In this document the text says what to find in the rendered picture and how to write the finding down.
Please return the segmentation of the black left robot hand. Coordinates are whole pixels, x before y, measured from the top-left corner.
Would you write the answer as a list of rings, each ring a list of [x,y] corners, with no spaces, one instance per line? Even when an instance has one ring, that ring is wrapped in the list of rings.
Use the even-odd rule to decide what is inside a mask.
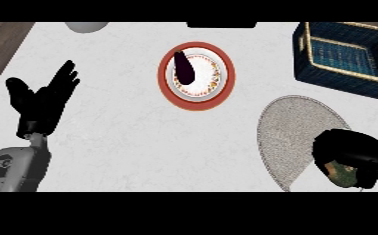
[[[17,136],[26,139],[35,133],[49,136],[58,126],[66,104],[80,83],[76,64],[66,62],[48,86],[35,92],[27,83],[17,77],[6,80],[11,105],[18,111],[20,123]]]

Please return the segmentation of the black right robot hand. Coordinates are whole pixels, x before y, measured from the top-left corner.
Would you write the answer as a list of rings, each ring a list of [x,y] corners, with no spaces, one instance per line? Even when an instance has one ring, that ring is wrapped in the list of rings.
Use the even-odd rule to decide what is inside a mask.
[[[374,188],[378,182],[378,139],[352,130],[325,130],[314,140],[312,155],[327,177],[325,164],[337,161],[358,169],[353,187]]]

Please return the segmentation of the green squash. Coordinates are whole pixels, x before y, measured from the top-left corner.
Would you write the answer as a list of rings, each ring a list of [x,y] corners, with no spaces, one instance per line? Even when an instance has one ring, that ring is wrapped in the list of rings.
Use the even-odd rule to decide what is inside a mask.
[[[351,188],[356,185],[356,168],[340,164],[337,161],[327,163],[325,168],[328,171],[328,179],[339,187]]]

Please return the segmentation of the grey oval placemat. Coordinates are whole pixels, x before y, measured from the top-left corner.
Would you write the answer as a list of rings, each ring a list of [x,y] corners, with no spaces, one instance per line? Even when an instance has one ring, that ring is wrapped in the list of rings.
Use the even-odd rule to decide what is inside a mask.
[[[286,192],[314,163],[314,140],[333,128],[349,130],[351,126],[314,98],[288,95],[266,106],[257,125],[259,151],[268,172]]]

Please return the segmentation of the dark blue wicker basket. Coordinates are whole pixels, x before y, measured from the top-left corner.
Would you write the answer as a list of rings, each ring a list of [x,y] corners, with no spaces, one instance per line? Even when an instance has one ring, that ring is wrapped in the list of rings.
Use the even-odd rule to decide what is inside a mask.
[[[378,25],[302,22],[293,51],[299,81],[378,99]]]

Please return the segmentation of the red round placemat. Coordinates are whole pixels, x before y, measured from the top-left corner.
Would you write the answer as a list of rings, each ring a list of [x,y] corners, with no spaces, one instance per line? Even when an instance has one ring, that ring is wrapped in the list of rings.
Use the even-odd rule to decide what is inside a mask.
[[[184,85],[178,79],[175,53],[191,62],[195,80]],[[167,100],[182,109],[204,111],[228,99],[235,85],[235,67],[226,52],[207,42],[187,42],[167,52],[159,66],[159,85]]]

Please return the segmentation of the grey round object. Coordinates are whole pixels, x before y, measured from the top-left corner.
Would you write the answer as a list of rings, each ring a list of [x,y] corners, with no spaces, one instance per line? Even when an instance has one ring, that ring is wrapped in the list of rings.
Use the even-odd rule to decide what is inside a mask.
[[[67,22],[68,28],[77,33],[92,33],[108,25],[107,22]]]

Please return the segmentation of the dark purple eggplant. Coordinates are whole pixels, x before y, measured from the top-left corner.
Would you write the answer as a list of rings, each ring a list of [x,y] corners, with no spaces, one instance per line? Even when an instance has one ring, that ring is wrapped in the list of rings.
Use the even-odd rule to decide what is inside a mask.
[[[175,65],[179,82],[190,85],[195,81],[195,70],[182,51],[175,53]]]

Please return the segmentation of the white patterned plate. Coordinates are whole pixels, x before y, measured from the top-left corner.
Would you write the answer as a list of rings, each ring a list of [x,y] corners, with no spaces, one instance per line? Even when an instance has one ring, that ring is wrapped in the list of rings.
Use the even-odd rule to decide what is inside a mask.
[[[204,102],[215,98],[226,85],[226,63],[219,54],[210,49],[190,47],[182,50],[195,70],[195,81],[190,85],[179,82],[175,58],[169,59],[166,81],[175,95],[188,101]]]

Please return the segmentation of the black flat object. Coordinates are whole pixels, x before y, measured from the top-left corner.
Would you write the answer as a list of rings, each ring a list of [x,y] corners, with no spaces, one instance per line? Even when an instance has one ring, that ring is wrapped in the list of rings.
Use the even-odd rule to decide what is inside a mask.
[[[255,28],[257,22],[244,22],[244,23],[231,23],[231,22],[187,22],[190,28],[203,28],[203,29],[250,29]]]

